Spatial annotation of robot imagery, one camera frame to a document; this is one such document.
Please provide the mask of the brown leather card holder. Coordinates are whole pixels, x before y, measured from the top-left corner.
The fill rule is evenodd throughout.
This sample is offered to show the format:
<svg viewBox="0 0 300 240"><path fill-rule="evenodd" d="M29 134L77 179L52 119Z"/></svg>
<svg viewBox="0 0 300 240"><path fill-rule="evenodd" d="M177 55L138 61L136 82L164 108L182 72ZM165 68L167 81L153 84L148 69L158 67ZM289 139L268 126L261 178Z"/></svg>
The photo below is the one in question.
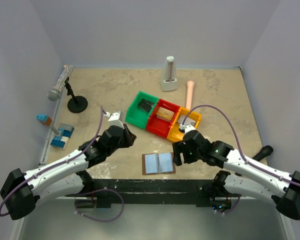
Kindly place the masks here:
<svg viewBox="0 0 300 240"><path fill-rule="evenodd" d="M143 154L141 156L142 174L175 174L176 165L173 162L173 156L172 152Z"/></svg>

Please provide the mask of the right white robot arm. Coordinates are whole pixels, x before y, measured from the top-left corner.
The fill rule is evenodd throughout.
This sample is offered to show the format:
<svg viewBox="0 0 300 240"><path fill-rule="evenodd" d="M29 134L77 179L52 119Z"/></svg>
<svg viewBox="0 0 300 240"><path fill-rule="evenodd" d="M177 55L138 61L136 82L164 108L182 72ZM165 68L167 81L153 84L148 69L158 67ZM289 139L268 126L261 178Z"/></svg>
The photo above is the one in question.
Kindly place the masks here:
<svg viewBox="0 0 300 240"><path fill-rule="evenodd" d="M300 172L281 171L249 158L222 142L209 142L197 130L172 144L173 162L180 166L203 161L228 170L220 183L231 194L262 199L275 205L282 215L300 220Z"/></svg>

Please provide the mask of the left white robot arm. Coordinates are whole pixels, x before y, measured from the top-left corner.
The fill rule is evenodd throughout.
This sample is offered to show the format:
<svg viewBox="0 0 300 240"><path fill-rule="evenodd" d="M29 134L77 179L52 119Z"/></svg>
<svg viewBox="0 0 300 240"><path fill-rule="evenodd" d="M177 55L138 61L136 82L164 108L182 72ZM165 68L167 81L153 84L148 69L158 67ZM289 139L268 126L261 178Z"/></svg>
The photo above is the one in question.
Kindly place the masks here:
<svg viewBox="0 0 300 240"><path fill-rule="evenodd" d="M136 138L126 124L111 125L102 135L95 135L51 164L26 172L12 170L0 190L0 217L19 220L45 201L82 194L88 184L86 170L103 163L116 150L133 146Z"/></svg>

